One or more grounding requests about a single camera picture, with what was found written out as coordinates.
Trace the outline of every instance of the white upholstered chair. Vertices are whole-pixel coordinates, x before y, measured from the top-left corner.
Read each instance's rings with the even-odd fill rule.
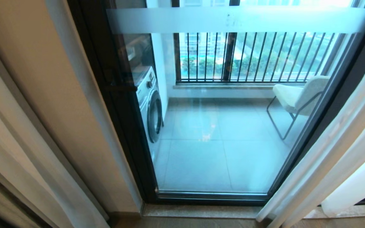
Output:
[[[282,140],[287,137],[298,115],[309,116],[312,113],[319,101],[320,95],[325,90],[329,78],[329,76],[314,76],[306,82],[303,88],[282,84],[274,85],[272,91],[274,92],[275,97],[272,99],[270,104],[268,104],[267,113]],[[278,99],[284,110],[292,117],[292,123],[284,137],[281,136],[280,131],[268,111],[268,108],[271,106],[275,98]]]

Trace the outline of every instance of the front-loading washing machine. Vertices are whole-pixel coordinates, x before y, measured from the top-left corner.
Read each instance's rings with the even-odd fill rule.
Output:
[[[151,66],[138,66],[132,71],[133,80],[138,90],[140,112],[152,161],[155,160],[159,147],[160,131],[163,122],[160,93],[157,78]]]

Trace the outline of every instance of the black metal door frame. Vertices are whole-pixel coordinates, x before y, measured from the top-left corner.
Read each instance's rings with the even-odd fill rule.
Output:
[[[346,76],[333,91],[327,105],[320,107],[324,115],[314,120],[307,129],[309,133],[305,133],[298,139],[298,144],[293,150],[299,153],[287,159],[268,194],[159,193],[127,53],[125,49],[117,49],[117,47],[125,46],[123,37],[113,35],[110,31],[103,1],[67,1],[129,167],[140,195],[146,203],[264,205],[280,187],[290,170],[317,140],[327,124],[336,116],[365,72],[365,61],[361,60],[365,59],[364,35],[346,70]],[[353,72],[353,66],[357,65],[361,68]]]

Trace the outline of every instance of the balcony railing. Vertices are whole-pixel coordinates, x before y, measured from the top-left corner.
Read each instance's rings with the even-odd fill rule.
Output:
[[[339,33],[179,33],[177,83],[304,83],[322,74]]]

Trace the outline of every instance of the chair cushion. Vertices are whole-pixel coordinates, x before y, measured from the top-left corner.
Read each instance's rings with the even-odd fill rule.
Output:
[[[302,87],[288,86],[277,84],[272,88],[275,96],[279,100],[285,111],[296,113],[295,103],[297,102],[301,92]]]

